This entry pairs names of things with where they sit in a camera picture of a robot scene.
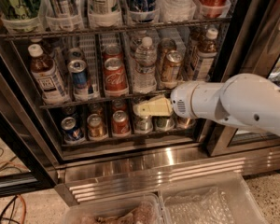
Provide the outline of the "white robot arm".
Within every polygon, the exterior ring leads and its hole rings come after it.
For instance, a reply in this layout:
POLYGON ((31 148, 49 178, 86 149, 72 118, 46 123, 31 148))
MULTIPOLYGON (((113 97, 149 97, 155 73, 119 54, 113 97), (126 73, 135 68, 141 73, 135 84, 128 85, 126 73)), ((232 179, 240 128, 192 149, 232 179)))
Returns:
POLYGON ((188 81, 169 97, 159 95, 133 107, 135 115, 209 119, 253 133, 280 136, 280 88, 254 74, 239 74, 224 83, 188 81))

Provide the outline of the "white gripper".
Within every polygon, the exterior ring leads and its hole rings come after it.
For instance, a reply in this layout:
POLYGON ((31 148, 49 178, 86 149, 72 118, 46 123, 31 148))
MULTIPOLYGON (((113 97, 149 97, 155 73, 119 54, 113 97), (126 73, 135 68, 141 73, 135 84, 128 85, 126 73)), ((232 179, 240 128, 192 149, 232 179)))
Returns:
POLYGON ((222 119, 224 116, 220 102, 222 87, 222 83, 184 82, 172 90, 171 101, 159 95, 134 105, 133 112, 139 117, 161 117, 171 116, 174 110, 182 118, 222 119))

